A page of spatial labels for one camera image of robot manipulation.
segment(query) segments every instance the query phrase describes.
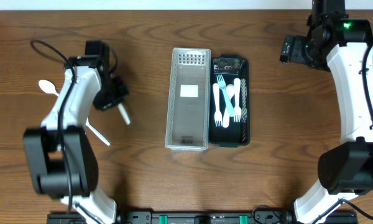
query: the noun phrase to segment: wood grain surface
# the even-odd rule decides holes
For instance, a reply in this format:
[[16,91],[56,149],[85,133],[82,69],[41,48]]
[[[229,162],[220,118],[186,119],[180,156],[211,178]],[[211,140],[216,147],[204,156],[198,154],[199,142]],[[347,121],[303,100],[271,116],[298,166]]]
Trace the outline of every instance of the wood grain surface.
[[[59,91],[62,65],[35,53],[30,39],[65,55],[102,39],[119,55],[116,75],[129,88],[126,126],[117,109],[91,110],[90,122],[112,143],[87,134],[99,184],[121,208],[155,211],[289,207],[318,178],[319,156],[339,145],[340,116],[330,73],[279,63],[283,38],[305,35],[310,11],[12,11],[0,12],[0,223],[45,223],[65,206],[35,194],[22,135],[39,126]],[[370,20],[373,11],[350,11]],[[250,63],[251,143],[204,152],[164,147],[172,49],[211,49]],[[373,215],[373,191],[354,200]],[[361,223],[372,223],[359,216]]]

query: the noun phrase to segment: robotic arm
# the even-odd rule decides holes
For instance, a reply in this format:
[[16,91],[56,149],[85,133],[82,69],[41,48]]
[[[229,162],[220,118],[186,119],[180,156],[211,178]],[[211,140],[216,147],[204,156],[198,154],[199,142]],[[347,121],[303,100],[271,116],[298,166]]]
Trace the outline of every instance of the robotic arm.
[[91,105],[106,110],[120,103],[127,94],[119,78],[109,77],[109,47],[100,41],[87,41],[85,55],[69,58],[76,81],[65,102],[62,129],[68,170],[64,159],[51,159],[58,150],[58,112],[70,89],[72,72],[65,65],[65,83],[60,95],[39,129],[27,129],[24,148],[30,176],[38,194],[48,194],[68,204],[70,173],[72,207],[87,223],[114,223],[116,203],[98,187],[98,163],[85,134]]
[[[294,203],[298,222],[323,223],[340,205],[373,190],[373,124],[366,106],[362,59],[373,41],[367,20],[348,19],[344,0],[313,0],[307,37],[287,36],[280,61],[330,71],[341,113],[341,145],[324,153],[319,180]],[[367,59],[369,96],[373,107],[373,50]]]

